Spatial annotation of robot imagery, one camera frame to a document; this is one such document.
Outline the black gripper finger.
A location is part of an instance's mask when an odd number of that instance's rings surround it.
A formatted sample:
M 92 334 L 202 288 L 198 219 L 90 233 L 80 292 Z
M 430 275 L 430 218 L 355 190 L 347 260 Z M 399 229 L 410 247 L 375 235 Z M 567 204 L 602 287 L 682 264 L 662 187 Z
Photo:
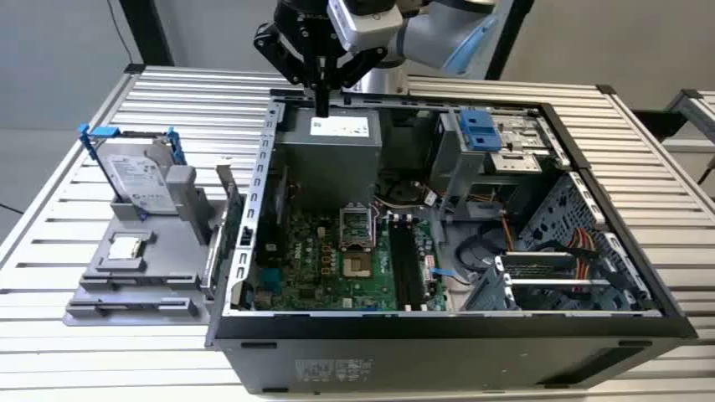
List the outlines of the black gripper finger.
M 338 51 L 330 50 L 322 70 L 322 116 L 328 117 L 331 91 L 354 86 L 366 73 L 387 56 L 387 49 L 378 47 L 360 51 L 342 66 Z
M 282 42 L 282 33 L 275 23 L 263 23 L 254 36 L 254 46 L 275 69 L 295 85 L 302 84 L 312 91 L 315 116 L 323 117 L 323 81 L 314 48 L 314 35 L 304 26 L 298 33 L 299 59 Z

